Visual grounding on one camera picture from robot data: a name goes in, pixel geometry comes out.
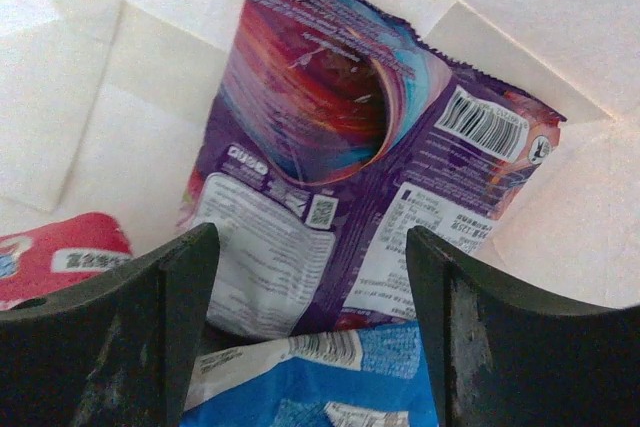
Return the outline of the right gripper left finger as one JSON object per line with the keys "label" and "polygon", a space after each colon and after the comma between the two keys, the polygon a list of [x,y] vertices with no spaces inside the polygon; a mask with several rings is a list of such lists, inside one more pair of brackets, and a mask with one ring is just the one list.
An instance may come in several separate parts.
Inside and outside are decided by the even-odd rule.
{"label": "right gripper left finger", "polygon": [[203,223],[1,315],[5,426],[176,426],[219,260]]}

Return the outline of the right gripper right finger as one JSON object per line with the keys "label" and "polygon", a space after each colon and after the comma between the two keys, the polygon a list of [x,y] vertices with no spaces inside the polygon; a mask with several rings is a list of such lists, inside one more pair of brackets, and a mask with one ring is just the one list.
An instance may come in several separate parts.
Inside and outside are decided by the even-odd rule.
{"label": "right gripper right finger", "polygon": [[406,262],[443,426],[635,426],[639,310],[570,299],[424,227]]}

